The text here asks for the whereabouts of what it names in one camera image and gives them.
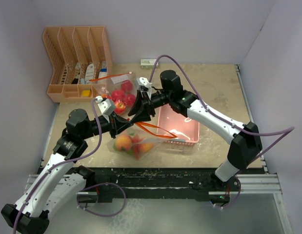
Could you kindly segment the red apple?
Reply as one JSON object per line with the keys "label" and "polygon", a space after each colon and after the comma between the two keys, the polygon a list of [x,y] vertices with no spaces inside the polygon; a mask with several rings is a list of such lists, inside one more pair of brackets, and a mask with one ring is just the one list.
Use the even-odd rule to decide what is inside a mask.
{"label": "red apple", "polygon": [[122,115],[125,110],[126,110],[126,104],[121,101],[121,100],[117,100],[114,102],[115,104],[115,110],[114,112],[117,114],[117,115]]}
{"label": "red apple", "polygon": [[133,83],[130,80],[125,80],[121,83],[121,89],[125,93],[131,93],[131,91],[133,90]]}

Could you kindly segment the dark red round fruit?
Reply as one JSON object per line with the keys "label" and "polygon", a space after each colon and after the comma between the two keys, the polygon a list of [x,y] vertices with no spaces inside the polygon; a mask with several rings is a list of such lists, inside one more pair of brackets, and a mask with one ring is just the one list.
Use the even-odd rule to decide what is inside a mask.
{"label": "dark red round fruit", "polygon": [[126,93],[122,89],[114,90],[111,94],[113,101],[121,100],[123,101],[126,97]]}

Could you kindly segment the watermelon slice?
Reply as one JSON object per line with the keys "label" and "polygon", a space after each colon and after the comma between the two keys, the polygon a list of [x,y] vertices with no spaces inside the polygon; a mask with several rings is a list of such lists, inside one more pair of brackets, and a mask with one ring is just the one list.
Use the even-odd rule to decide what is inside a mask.
{"label": "watermelon slice", "polygon": [[142,139],[139,137],[138,134],[134,134],[133,136],[131,136],[131,142],[132,142],[132,147],[131,150],[133,152],[133,155],[135,157],[136,160],[140,159],[140,143],[141,143]]}

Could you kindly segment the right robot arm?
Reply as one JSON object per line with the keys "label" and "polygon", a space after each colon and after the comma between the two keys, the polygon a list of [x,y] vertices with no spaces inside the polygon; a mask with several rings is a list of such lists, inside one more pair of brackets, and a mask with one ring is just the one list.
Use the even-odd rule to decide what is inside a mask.
{"label": "right robot arm", "polygon": [[129,111],[131,121],[150,121],[156,108],[168,104],[174,112],[203,124],[221,136],[230,147],[226,160],[215,171],[211,183],[215,190],[224,190],[229,185],[229,179],[246,169],[262,150],[257,125],[232,120],[200,101],[198,95],[183,88],[180,77],[173,70],[163,71],[160,79],[162,88],[155,93],[148,79],[140,77],[135,80],[137,97]]}

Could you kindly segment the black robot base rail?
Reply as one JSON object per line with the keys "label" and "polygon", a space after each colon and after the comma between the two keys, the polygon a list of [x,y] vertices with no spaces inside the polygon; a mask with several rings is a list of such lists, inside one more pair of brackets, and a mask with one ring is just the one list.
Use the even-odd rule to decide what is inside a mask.
{"label": "black robot base rail", "polygon": [[116,198],[128,199],[194,199],[226,203],[231,192],[238,192],[241,184],[232,177],[220,181],[207,168],[85,168],[69,169],[67,174],[86,176],[89,194],[82,202],[97,198],[110,203]]}

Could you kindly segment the yellow red pear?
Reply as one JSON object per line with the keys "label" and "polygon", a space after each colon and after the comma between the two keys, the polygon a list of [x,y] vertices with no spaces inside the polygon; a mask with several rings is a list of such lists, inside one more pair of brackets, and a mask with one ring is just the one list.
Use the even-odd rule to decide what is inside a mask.
{"label": "yellow red pear", "polygon": [[112,99],[110,95],[108,94],[102,94],[101,95],[102,98],[107,98],[107,99]]}

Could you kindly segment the clear orange-zipper bag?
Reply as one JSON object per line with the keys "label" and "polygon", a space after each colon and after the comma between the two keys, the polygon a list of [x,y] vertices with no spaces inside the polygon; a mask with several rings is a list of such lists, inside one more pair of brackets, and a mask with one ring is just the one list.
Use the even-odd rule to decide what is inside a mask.
{"label": "clear orange-zipper bag", "polygon": [[[162,144],[163,142],[177,137],[173,133],[170,133],[168,130],[165,130],[159,126],[156,126],[156,125],[153,125],[150,123],[146,123],[146,122],[138,122],[138,123],[135,123],[132,127],[126,129],[124,132],[117,135],[116,138],[120,135],[128,135],[131,138],[134,134],[138,134],[139,137],[142,139],[140,144],[154,143],[153,149],[155,147],[159,146],[160,144]],[[127,152],[115,151],[113,149],[113,144],[115,143],[116,138],[110,140],[107,143],[107,147],[108,147],[109,151],[113,152],[113,153],[117,153],[122,156],[126,156],[129,158],[135,159],[131,149]],[[144,156],[149,154],[152,150],[150,150],[149,152],[147,152],[145,154],[140,153],[141,157],[139,160],[141,160]]]}
{"label": "clear orange-zipper bag", "polygon": [[111,99],[118,115],[126,114],[136,101],[135,74],[127,72],[107,76],[106,72],[100,72],[99,77],[90,79],[89,83],[96,90],[96,96]]}

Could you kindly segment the clear orange-zipper top bag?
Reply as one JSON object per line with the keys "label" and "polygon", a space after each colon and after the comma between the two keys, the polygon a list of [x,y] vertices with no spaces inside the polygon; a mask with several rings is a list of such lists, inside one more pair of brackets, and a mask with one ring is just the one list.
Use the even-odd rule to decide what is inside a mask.
{"label": "clear orange-zipper top bag", "polygon": [[96,90],[96,96],[111,99],[118,115],[126,114],[136,101],[135,74],[127,72],[107,76],[106,72],[100,72],[99,77],[90,79],[89,83]]}

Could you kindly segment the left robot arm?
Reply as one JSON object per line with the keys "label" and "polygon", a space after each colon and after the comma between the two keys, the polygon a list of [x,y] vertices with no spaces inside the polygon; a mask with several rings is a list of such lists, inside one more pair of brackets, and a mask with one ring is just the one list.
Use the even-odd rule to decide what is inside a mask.
{"label": "left robot arm", "polygon": [[96,187],[95,172],[84,166],[76,168],[65,183],[60,185],[59,181],[78,160],[91,155],[84,154],[88,138],[102,136],[106,132],[116,137],[132,125],[131,121],[115,112],[106,117],[95,115],[94,120],[90,120],[84,109],[73,110],[47,165],[21,198],[13,204],[6,204],[1,210],[13,233],[44,233],[51,214],[73,193]]}

